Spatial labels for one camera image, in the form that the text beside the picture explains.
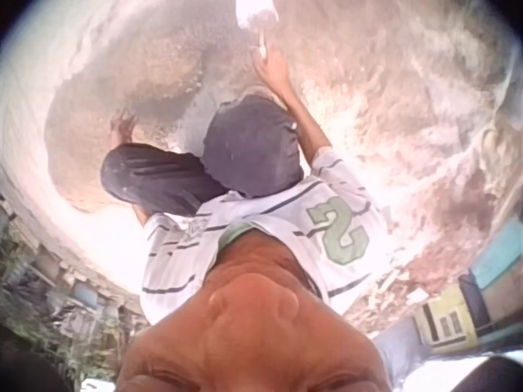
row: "man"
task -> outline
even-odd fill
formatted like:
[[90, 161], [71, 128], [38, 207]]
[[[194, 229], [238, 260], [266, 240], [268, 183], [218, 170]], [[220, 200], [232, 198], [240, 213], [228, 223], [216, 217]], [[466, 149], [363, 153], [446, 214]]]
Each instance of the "man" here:
[[[130, 144], [133, 117], [113, 124], [102, 182], [145, 227], [153, 324], [118, 390], [390, 390], [372, 342], [338, 315], [387, 264], [384, 221], [293, 91], [283, 54], [255, 53], [254, 66], [288, 112], [258, 90], [222, 106], [201, 162]], [[192, 216], [188, 230], [165, 212]]]

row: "green number 2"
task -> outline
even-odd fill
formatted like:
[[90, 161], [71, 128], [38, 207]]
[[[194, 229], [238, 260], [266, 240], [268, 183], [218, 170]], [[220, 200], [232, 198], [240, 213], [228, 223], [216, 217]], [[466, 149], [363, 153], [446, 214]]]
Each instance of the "green number 2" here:
[[340, 197], [330, 198], [326, 203], [307, 208], [307, 213], [315, 225], [329, 222], [329, 214], [334, 214], [333, 223], [324, 233], [323, 243], [329, 259], [339, 265], [348, 265], [365, 254], [369, 236], [362, 226], [348, 232], [352, 243], [342, 245], [342, 237], [351, 227], [354, 212]]

